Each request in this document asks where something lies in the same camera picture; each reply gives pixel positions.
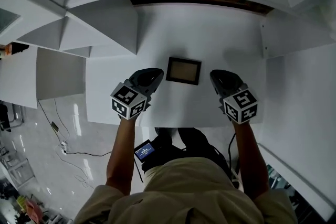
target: white cable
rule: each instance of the white cable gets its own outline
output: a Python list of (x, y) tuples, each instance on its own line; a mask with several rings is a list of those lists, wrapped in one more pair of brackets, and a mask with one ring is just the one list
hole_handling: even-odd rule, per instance
[(55, 98), (54, 98), (54, 103), (55, 103), (56, 114), (57, 114), (57, 116), (58, 116), (58, 118), (59, 118), (61, 124), (64, 126), (65, 130), (67, 130), (67, 132), (68, 132), (68, 137), (65, 138), (65, 136), (59, 131), (59, 133), (65, 138), (65, 140), (64, 140), (64, 143), (65, 143), (65, 142), (70, 138), (70, 133), (69, 133), (68, 128), (66, 128), (66, 126), (64, 125), (63, 121), (61, 120), (61, 118), (60, 118), (60, 116), (59, 116), (59, 114), (58, 114), (58, 111), (57, 111), (57, 104), (56, 104), (56, 100), (55, 100)]
[(80, 169), (80, 170), (82, 171), (82, 173), (83, 173), (83, 174), (85, 175), (85, 177), (86, 177), (86, 179), (84, 179), (84, 178), (82, 178), (81, 176), (79, 176), (79, 175), (75, 175), (75, 174), (74, 174), (75, 179), (77, 179), (79, 182), (81, 182), (81, 184), (83, 185), (84, 188), (88, 188), (88, 187), (90, 187), (90, 188), (94, 189), (94, 187), (92, 187), (92, 186), (88, 183), (89, 178), (88, 178), (88, 176), (86, 175), (86, 173), (84, 172), (84, 170), (83, 170), (82, 168), (78, 167), (77, 165), (75, 165), (75, 164), (73, 164), (73, 163), (70, 163), (70, 162), (67, 162), (67, 161), (65, 161), (64, 159), (62, 159), (62, 158), (59, 156), (59, 154), (57, 153), (57, 151), (56, 151), (56, 148), (57, 148), (57, 147), (60, 147), (60, 146), (59, 146), (59, 145), (55, 146), (54, 151), (55, 151), (55, 153), (57, 154), (57, 156), (59, 157), (59, 159), (60, 159), (62, 162), (65, 162), (65, 163), (67, 163), (67, 164), (70, 164), (70, 165), (72, 165), (72, 166), (74, 166), (74, 167)]

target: fiducial marker cube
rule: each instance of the fiducial marker cube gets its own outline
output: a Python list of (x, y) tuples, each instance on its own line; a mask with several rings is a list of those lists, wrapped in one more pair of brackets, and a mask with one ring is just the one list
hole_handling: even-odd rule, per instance
[(238, 124), (254, 118), (258, 112), (258, 101), (249, 89), (224, 99), (224, 111)]
[(110, 96), (112, 110), (127, 120), (139, 115), (146, 106), (146, 96), (121, 82)]

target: small screen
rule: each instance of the small screen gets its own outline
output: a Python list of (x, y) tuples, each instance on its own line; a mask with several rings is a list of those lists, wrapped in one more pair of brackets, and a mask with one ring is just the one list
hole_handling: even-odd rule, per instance
[(174, 79), (183, 79), (188, 81), (195, 81), (197, 75), (197, 65), (186, 62), (173, 61), (170, 77)]
[(143, 147), (138, 149), (135, 154), (139, 157), (139, 159), (143, 159), (149, 154), (151, 154), (154, 151), (154, 148), (150, 143), (145, 144)]

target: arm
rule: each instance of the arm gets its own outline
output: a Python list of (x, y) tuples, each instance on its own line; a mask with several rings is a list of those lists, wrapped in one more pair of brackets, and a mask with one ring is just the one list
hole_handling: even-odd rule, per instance
[(245, 194), (252, 200), (268, 191), (268, 173), (249, 123), (233, 122)]
[(106, 185), (120, 190), (123, 194), (131, 192), (134, 169), (135, 119), (121, 119), (113, 150), (107, 164)]

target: beige shirt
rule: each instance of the beige shirt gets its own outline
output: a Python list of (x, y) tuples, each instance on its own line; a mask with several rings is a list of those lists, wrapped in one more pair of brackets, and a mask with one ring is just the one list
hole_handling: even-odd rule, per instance
[(98, 186), (75, 218), (81, 223), (296, 223), (287, 195), (271, 190), (254, 201), (206, 158), (170, 161), (145, 173), (144, 192), (123, 195)]

